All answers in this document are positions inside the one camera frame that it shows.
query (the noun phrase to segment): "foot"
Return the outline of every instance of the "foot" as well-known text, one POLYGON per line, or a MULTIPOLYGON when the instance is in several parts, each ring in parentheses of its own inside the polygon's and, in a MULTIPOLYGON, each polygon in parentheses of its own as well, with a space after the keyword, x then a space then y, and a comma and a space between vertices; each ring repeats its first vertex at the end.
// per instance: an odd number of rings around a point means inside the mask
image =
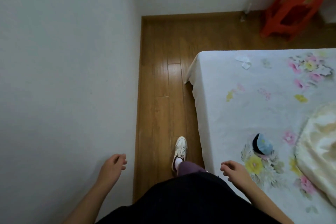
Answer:
POLYGON ((176 158, 180 158, 182 159, 182 161, 185 161, 187 157, 187 148, 188 148, 187 140, 183 136, 180 136, 175 144, 175 154, 174 154, 173 162, 171 164, 171 169, 174 172, 177 172, 176 167, 175 167, 176 158))

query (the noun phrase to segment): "black shirt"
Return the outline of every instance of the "black shirt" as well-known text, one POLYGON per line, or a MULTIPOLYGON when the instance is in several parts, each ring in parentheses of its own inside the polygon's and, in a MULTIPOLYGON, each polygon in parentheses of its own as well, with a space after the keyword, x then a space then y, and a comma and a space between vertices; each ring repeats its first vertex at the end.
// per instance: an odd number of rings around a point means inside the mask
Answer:
POLYGON ((98 223, 279 223, 211 173, 183 175, 150 188, 135 204, 98 223))

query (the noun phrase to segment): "white bed sheet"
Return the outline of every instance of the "white bed sheet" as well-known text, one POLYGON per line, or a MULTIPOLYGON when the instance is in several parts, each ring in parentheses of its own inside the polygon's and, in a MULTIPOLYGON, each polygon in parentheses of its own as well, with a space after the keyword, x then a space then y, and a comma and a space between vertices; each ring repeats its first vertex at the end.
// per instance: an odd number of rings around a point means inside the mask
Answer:
POLYGON ((335 48, 200 52, 186 78, 194 86, 205 168, 227 181, 220 163, 242 163, 295 223, 336 223, 336 209, 306 180, 294 157, 307 116, 336 100, 333 68, 335 48), (252 66, 243 69, 238 56, 252 66), (258 133, 273 144, 271 156, 253 153, 258 133))

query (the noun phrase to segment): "red plastic stool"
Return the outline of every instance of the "red plastic stool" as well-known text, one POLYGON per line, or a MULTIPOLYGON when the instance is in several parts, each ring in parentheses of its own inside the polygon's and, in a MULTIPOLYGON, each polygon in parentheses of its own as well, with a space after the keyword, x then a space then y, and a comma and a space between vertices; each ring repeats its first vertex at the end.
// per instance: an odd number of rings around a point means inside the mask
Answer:
POLYGON ((300 32, 317 12, 323 0, 276 0, 265 12, 266 24, 260 32, 267 37, 273 32, 287 33, 290 40, 300 32))

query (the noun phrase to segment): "person's left hand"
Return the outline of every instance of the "person's left hand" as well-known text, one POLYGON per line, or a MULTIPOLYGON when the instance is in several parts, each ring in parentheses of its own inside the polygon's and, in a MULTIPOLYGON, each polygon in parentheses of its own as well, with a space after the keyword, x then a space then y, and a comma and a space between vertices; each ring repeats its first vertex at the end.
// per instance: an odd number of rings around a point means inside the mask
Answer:
POLYGON ((118 181, 121 171, 126 169, 126 164, 126 154, 112 155, 101 167, 96 185, 110 191, 118 181))

